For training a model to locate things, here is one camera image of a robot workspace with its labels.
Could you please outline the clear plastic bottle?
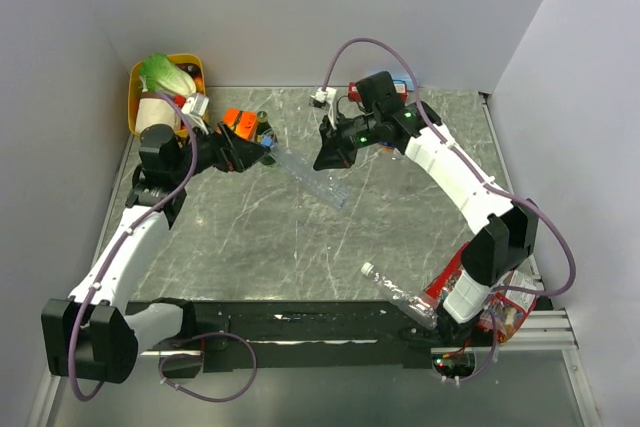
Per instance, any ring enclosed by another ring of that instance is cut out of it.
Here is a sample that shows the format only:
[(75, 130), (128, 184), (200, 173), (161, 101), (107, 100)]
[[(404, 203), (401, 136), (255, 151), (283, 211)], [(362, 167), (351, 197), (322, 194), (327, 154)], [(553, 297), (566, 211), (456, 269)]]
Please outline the clear plastic bottle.
[(341, 180), (330, 173), (315, 171), (307, 159), (281, 146), (278, 142), (270, 148), (269, 154), (309, 193), (336, 210), (345, 206), (348, 189)]
[(381, 268), (375, 265), (371, 274), (364, 277), (376, 285), (378, 291), (384, 298), (422, 327), (427, 330), (434, 330), (436, 328), (437, 302), (433, 298), (425, 293), (416, 293), (402, 288)]

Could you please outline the blue white bottle cap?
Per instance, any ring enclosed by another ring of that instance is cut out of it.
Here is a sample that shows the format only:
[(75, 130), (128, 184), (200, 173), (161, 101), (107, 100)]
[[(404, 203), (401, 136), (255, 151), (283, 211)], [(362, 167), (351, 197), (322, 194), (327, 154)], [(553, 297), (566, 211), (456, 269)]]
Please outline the blue white bottle cap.
[(364, 276), (369, 276), (374, 269), (374, 265), (370, 262), (365, 262), (361, 267), (361, 273)]

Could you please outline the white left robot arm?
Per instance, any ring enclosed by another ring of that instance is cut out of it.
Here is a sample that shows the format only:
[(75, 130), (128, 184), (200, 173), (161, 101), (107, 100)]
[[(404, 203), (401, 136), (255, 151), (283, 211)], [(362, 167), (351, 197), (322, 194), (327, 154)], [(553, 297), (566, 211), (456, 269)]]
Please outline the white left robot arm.
[(186, 141), (164, 124), (143, 131), (140, 163), (116, 232), (68, 297), (51, 299), (42, 310), (52, 374), (120, 384), (142, 352), (165, 340), (177, 349), (196, 341), (190, 301), (160, 298), (133, 315), (126, 307), (174, 226), (191, 177), (209, 168), (244, 172), (269, 151), (268, 144), (246, 140), (226, 124), (212, 132), (195, 128)]

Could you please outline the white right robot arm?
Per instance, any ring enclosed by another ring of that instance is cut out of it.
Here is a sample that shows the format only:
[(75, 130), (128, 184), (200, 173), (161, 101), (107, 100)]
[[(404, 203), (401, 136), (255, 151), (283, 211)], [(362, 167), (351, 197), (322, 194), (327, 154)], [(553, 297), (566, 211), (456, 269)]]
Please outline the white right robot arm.
[(454, 203), (474, 236), (461, 254), (462, 274), (438, 309), (444, 315), (437, 333), (444, 343), (459, 345), (471, 335), (471, 320), (491, 289), (532, 254), (537, 217), (499, 195), (494, 178), (459, 147), (435, 111), (423, 101), (406, 103), (389, 72), (358, 81), (356, 89), (363, 111), (353, 118), (339, 112), (336, 90), (312, 95), (313, 106), (328, 110), (313, 167), (347, 169), (359, 150), (386, 143), (426, 172)]

